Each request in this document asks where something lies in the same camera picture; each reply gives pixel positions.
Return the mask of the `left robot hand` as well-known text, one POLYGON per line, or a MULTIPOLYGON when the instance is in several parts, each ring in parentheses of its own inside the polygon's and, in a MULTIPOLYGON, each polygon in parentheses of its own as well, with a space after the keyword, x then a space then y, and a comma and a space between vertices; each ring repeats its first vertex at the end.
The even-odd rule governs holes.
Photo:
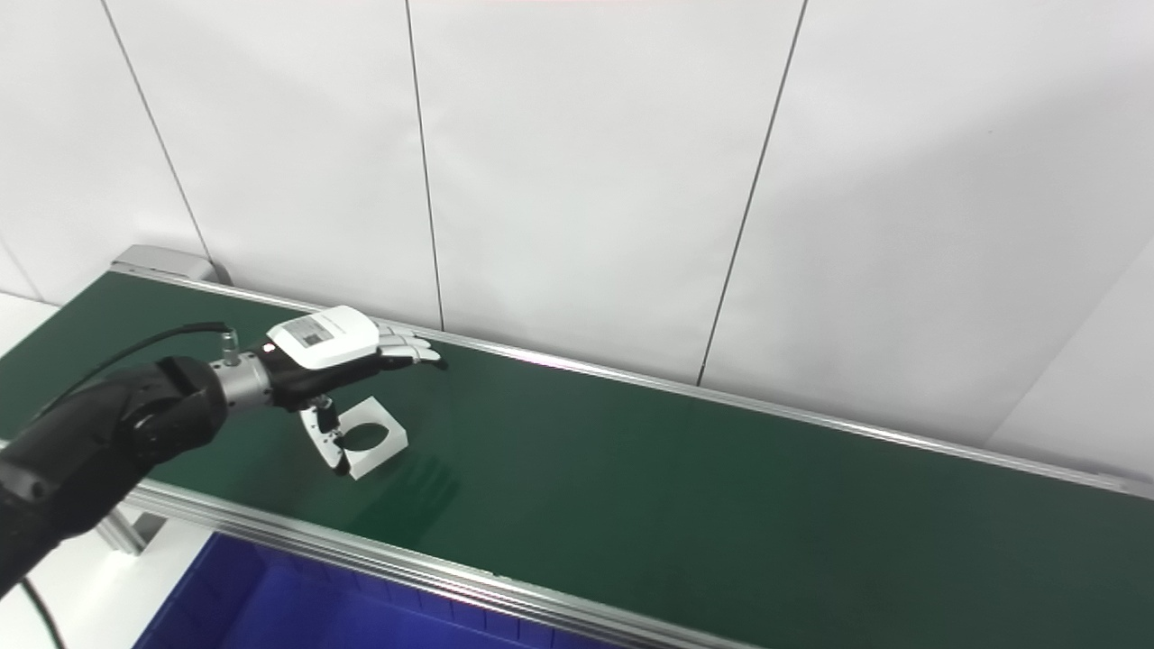
POLYGON ((334 391, 382 372, 445 360, 412 330, 335 306, 273 324, 254 350, 273 406, 299 416, 325 467, 361 480, 409 448, 409 432, 377 398, 340 410, 334 391))

